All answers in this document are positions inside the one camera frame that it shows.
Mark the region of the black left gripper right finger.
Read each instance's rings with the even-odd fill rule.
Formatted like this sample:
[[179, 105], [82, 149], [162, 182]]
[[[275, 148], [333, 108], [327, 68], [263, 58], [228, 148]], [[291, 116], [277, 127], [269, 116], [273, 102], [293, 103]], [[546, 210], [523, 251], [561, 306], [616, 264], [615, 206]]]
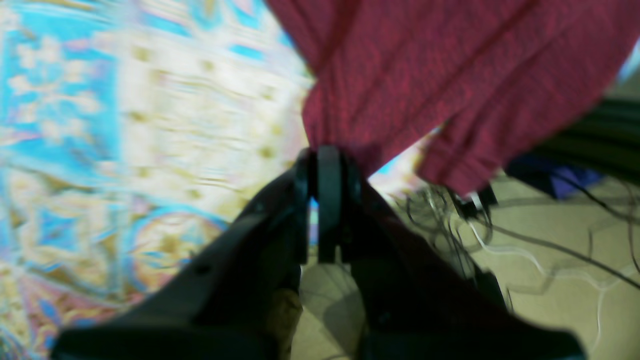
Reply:
[[359, 360], [583, 360], [566, 331], [540, 328], [462, 278], [409, 230], [334, 146], [316, 152], [318, 261], [350, 266], [368, 333]]

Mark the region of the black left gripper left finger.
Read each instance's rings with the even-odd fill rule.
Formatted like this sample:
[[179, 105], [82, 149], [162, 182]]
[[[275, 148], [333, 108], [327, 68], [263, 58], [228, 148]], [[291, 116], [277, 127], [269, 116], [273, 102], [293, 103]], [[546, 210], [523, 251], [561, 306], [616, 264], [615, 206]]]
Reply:
[[302, 150], [162, 289], [111, 320], [63, 330], [50, 358], [276, 360], [266, 324], [277, 290], [300, 285], [315, 166]]

